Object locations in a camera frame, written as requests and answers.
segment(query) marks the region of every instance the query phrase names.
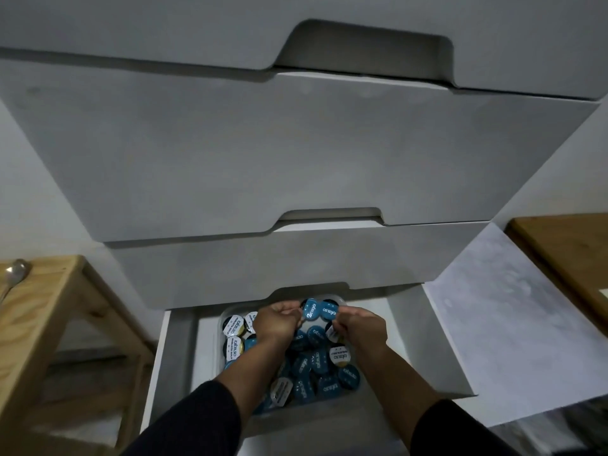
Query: white drawer unit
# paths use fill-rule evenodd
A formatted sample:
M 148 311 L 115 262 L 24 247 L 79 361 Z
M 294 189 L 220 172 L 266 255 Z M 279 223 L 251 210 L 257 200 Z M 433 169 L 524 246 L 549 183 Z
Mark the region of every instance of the white drawer unit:
M 315 288 L 291 289 L 280 297 L 303 299 L 315 291 Z M 346 291 L 341 296 L 348 305 L 361 306 L 384 317 L 388 345 L 437 391 L 451 398 L 475 394 L 459 354 L 443 330 L 434 303 L 427 298 L 422 285 Z M 265 300 L 260 304 L 272 301 Z M 206 306 L 171 311 L 166 336 L 159 345 L 161 353 L 155 365 L 158 375 L 155 375 L 148 396 L 145 421 L 154 422 L 188 392 L 219 373 L 215 358 L 217 326 L 220 315 L 229 307 Z M 329 438 L 328 431 L 332 435 L 343 432 L 348 438 Z M 304 438 L 310 435 L 319 437 Z M 244 442 L 239 454 L 323 454 L 384 444 L 387 439 L 396 439 L 396 436 L 364 381 L 357 392 L 348 396 L 254 416 L 244 429 Z M 285 441 L 301 444 L 285 445 Z
M 608 0 L 0 0 L 0 45 L 596 99 L 606 17 Z
M 291 224 L 267 234 L 109 244 L 150 307 L 263 300 L 284 287 L 374 288 L 434 280 L 486 222 Z
M 327 73 L 41 59 L 1 59 L 0 96 L 103 242 L 263 232 L 311 209 L 377 208 L 390 225 L 487 221 L 597 107 Z

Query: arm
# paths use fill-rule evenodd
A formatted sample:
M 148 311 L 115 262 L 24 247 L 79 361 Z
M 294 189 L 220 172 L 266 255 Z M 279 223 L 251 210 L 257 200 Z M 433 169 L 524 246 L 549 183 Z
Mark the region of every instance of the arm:
M 334 329 L 353 345 L 367 382 L 410 453 L 517 454 L 464 410 L 439 394 L 386 345 L 384 319 L 340 306 Z
M 298 301 L 277 302 L 259 310 L 254 320 L 258 342 L 216 378 L 237 402 L 242 427 L 281 366 L 294 332 L 301 324 L 301 314 Z
M 254 322 L 257 344 L 163 414 L 123 454 L 232 456 L 300 323 L 298 301 L 259 310 Z
M 334 329 L 353 345 L 357 364 L 409 449 L 416 424 L 439 395 L 386 345 L 384 319 L 359 307 L 340 306 Z

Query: black sleeve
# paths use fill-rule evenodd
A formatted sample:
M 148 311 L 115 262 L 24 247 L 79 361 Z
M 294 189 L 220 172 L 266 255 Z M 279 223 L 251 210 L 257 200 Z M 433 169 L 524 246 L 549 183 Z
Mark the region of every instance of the black sleeve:
M 233 456 L 240 435 L 241 417 L 232 394 L 209 381 L 144 430 L 123 455 Z
M 450 400 L 431 406 L 416 424 L 412 456 L 424 454 L 517 455 L 509 445 Z

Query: wooden frame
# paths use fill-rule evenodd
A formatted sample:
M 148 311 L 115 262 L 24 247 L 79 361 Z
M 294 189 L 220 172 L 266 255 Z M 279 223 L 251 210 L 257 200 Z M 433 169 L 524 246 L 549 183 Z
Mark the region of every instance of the wooden frame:
M 52 441 L 56 448 L 68 452 L 71 447 L 76 454 L 87 444 L 46 435 L 34 438 L 28 427 L 123 409 L 116 446 L 120 450 L 133 438 L 134 420 L 139 413 L 137 397 L 145 368 L 154 361 L 154 352 L 120 300 L 82 256 L 37 258 L 31 263 L 28 277 L 11 289 L 0 306 L 0 447 L 19 454 L 24 453 L 23 445 L 35 443 L 38 448 Z M 10 261 L 0 261 L 2 268 L 9 264 Z M 133 383 L 129 389 L 34 406 L 46 369 L 75 313 L 107 335 L 135 362 Z M 88 448 L 91 454 L 114 451 L 100 445 Z

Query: spoon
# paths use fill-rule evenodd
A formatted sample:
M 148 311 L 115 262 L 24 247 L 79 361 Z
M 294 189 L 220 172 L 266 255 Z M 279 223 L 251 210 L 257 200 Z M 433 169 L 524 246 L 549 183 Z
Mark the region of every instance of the spoon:
M 7 284 L 0 295 L 0 304 L 2 304 L 9 291 L 27 277 L 30 270 L 32 270 L 32 265 L 23 259 L 14 260 L 13 263 L 4 270 L 4 278 L 6 279 Z

